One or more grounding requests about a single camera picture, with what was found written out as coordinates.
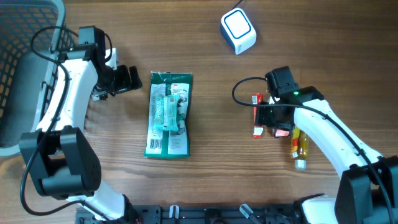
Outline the red white stock cube packet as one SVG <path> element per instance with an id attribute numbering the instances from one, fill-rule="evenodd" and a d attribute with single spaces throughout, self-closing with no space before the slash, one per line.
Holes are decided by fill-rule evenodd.
<path id="1" fill-rule="evenodd" d="M 273 129 L 272 130 L 272 135 L 275 138 L 287 138 L 290 136 L 290 131 L 286 131 L 283 129 Z"/>

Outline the red Nescafe stick sachet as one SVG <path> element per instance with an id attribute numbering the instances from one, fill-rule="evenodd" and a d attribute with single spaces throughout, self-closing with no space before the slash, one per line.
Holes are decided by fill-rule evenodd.
<path id="1" fill-rule="evenodd" d="M 252 95 L 252 103 L 254 105 L 258 105 L 262 102 L 263 102 L 263 94 L 262 93 L 255 93 Z M 254 121 L 255 121 L 256 116 L 257 116 L 257 108 L 256 107 L 253 108 L 253 112 L 254 112 Z M 264 130 L 264 128 L 262 125 L 254 124 L 253 138 L 260 139 L 262 136 L 263 130 Z"/>

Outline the yellow dish soap bottle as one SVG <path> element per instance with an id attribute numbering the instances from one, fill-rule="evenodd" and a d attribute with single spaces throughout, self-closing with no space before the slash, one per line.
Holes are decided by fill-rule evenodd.
<path id="1" fill-rule="evenodd" d="M 298 170 L 307 168 L 309 142 L 310 138 L 307 133 L 295 126 L 292 131 L 290 155 L 294 159 L 295 168 Z"/>

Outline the green 3M product package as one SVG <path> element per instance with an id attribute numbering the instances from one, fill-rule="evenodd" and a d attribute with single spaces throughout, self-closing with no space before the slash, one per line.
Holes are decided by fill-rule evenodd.
<path id="1" fill-rule="evenodd" d="M 189 156 L 187 117 L 192 94 L 192 74 L 152 72 L 150 79 L 149 117 L 145 157 L 157 159 L 181 159 Z M 178 95 L 178 131 L 154 129 L 155 97 L 157 95 Z"/>

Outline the mint green small packet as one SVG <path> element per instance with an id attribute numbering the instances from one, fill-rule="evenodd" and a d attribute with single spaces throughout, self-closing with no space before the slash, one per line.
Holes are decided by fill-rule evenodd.
<path id="1" fill-rule="evenodd" d="M 154 129 L 160 131 L 178 131 L 178 98 L 178 95 L 157 95 L 155 97 Z"/>

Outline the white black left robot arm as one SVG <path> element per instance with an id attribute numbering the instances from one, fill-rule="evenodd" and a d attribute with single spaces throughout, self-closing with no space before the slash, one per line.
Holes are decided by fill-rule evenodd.
<path id="1" fill-rule="evenodd" d="M 58 78 L 46 113 L 35 131 L 21 136 L 22 180 L 64 207 L 80 205 L 98 222 L 141 223 L 129 199 L 102 179 L 100 160 L 83 134 L 90 98 L 140 89 L 141 79 L 136 67 L 109 65 L 116 57 L 103 30 L 86 26 L 76 35 L 78 43 L 53 60 Z"/>

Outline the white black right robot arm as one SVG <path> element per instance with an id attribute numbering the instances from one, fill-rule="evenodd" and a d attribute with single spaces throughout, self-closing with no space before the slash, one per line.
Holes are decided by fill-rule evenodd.
<path id="1" fill-rule="evenodd" d="M 289 67 L 264 77 L 271 95 L 256 121 L 274 129 L 299 128 L 318 146 L 340 177 L 335 198 L 304 200 L 306 223 L 397 223 L 397 156 L 384 157 L 334 114 L 313 86 L 300 88 Z"/>

